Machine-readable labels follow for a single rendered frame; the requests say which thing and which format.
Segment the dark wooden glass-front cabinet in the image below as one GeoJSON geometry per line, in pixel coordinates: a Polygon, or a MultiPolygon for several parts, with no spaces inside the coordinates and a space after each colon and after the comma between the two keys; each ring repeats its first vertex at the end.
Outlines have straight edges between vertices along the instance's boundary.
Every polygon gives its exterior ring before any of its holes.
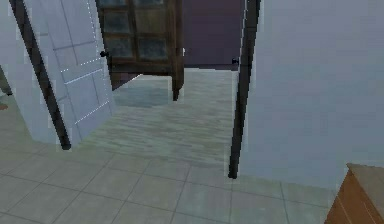
{"type": "Polygon", "coordinates": [[[169,76],[177,100],[184,84],[182,0],[96,0],[113,89],[135,75],[169,76]]]}

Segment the pale grey panelled room door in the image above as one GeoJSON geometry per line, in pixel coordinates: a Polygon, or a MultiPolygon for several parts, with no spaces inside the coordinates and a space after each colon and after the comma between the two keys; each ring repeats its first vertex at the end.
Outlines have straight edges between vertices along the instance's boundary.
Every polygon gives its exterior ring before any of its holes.
{"type": "Polygon", "coordinates": [[[77,146],[115,109],[96,0],[24,0],[43,59],[61,131],[54,142],[77,146]]]}

